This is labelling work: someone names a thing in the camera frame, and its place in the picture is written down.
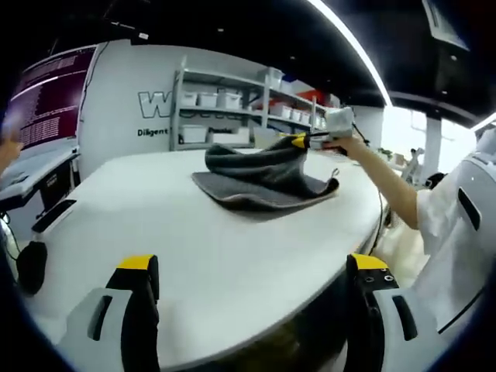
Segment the person's right hand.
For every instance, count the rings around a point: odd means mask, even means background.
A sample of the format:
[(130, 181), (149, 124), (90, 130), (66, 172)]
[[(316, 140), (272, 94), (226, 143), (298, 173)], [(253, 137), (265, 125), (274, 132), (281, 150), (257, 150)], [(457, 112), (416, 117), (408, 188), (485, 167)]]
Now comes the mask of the person's right hand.
[(324, 150), (334, 150), (342, 155), (348, 156), (350, 159), (356, 159), (362, 143), (355, 137), (343, 137), (329, 142), (324, 142), (322, 148)]

